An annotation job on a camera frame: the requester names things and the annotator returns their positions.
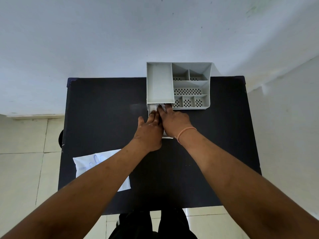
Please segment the table top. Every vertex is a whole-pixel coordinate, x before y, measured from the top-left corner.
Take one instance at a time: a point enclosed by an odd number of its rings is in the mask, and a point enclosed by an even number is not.
[[[209,108],[182,112],[200,133],[261,174],[244,77],[211,77],[210,86]],[[145,77],[70,78],[58,188],[75,179],[73,157],[127,145],[139,116],[148,116]],[[177,140],[162,143],[138,164],[131,189],[117,192],[104,214],[221,205]]]

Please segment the white paper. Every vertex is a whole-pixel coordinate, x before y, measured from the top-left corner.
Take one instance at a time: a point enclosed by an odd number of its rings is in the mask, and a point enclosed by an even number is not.
[[[113,156],[118,151],[120,151],[120,149],[73,158],[75,167],[77,169],[77,173],[75,177],[76,178],[79,177],[82,173],[88,171],[89,169],[93,168],[99,163],[107,160],[109,157]],[[130,188],[131,188],[130,179],[129,177],[127,177],[118,191],[128,190]]]

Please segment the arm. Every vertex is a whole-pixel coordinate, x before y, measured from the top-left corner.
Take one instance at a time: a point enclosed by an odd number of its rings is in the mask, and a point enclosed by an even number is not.
[[[83,238],[143,157],[161,147],[163,131],[158,113],[146,123],[139,117],[127,146],[52,195],[2,238]]]
[[[192,126],[185,113],[159,108],[166,134]],[[195,129],[179,137],[225,209],[250,238],[319,238],[319,221],[268,180]]]

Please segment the leg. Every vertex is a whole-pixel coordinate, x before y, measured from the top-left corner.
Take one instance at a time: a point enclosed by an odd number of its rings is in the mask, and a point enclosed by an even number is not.
[[[110,239],[152,238],[150,212],[131,212],[120,214],[119,224],[110,235]]]
[[[197,239],[189,229],[186,215],[182,209],[162,210],[159,223],[160,238]]]

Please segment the orange bracelet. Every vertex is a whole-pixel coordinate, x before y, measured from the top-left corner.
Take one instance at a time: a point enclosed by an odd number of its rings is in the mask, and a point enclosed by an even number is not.
[[[185,132],[186,130],[188,130],[188,129],[195,129],[195,130],[197,131],[197,129],[194,128],[193,126],[189,126],[189,127],[187,127],[187,128],[184,128],[183,130],[181,130],[181,132],[178,134],[178,136],[177,136],[177,138],[176,138],[179,144],[181,144],[181,143],[179,142],[179,137],[180,137],[180,135],[181,135],[183,132]]]

